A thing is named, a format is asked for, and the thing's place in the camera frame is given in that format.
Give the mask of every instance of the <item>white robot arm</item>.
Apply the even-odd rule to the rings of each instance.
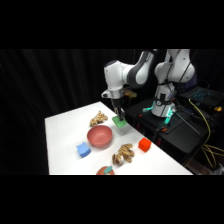
[[[148,73],[153,64],[157,50],[144,51],[136,65],[128,65],[119,61],[112,61],[104,68],[108,90],[103,94],[103,98],[110,98],[115,113],[124,119],[122,109],[123,86],[130,85],[131,88],[138,89],[144,86],[148,79]]]
[[[175,95],[175,88],[172,82],[186,83],[191,80],[195,73],[190,63],[190,49],[168,49],[173,62],[165,62],[157,65],[155,75],[159,86],[156,91],[156,101],[152,113],[158,117],[171,118],[176,111],[172,98]]]
[[[123,120],[125,116],[122,109],[123,85],[128,84],[134,89],[144,86],[156,53],[157,50],[143,52],[136,65],[112,61],[105,66],[108,90],[102,94],[102,97],[112,99],[114,110],[120,120]],[[193,77],[195,69],[190,62],[189,53],[190,49],[168,49],[168,54],[172,57],[173,62],[157,65],[155,75],[159,85],[155,95],[156,100],[153,107],[149,109],[155,116],[170,119],[173,112],[176,111],[175,105],[171,101],[175,95],[172,82],[186,83]]]

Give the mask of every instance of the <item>pink bowl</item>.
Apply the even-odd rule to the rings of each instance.
[[[112,130],[109,127],[99,125],[88,132],[87,138],[94,147],[103,148],[110,143],[112,135]]]

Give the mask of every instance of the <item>blue sponge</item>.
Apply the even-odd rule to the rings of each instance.
[[[90,148],[83,142],[81,145],[76,146],[81,157],[86,157],[91,153]]]

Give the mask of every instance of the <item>tabletop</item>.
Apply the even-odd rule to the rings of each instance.
[[[112,129],[113,138],[109,146],[98,149],[87,139],[91,129],[90,120],[101,111],[108,120],[102,125]],[[50,175],[95,175],[104,166],[113,166],[116,175],[191,175],[183,166],[152,143],[144,153],[138,148],[142,134],[129,124],[118,129],[112,118],[116,114],[98,102],[64,114],[45,119],[48,164]],[[76,146],[85,142],[91,149],[90,155],[81,158]],[[132,163],[113,165],[112,155],[121,145],[131,143],[135,157]]]

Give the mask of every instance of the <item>black background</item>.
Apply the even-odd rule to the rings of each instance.
[[[104,65],[113,60],[134,64],[142,50],[1,49],[0,174],[48,174],[44,119],[98,101],[111,108],[101,98],[107,89]],[[160,49],[155,66],[165,54]],[[194,65],[199,79],[224,92],[224,49],[199,49]],[[151,75],[136,90],[138,101],[154,96],[156,88]]]

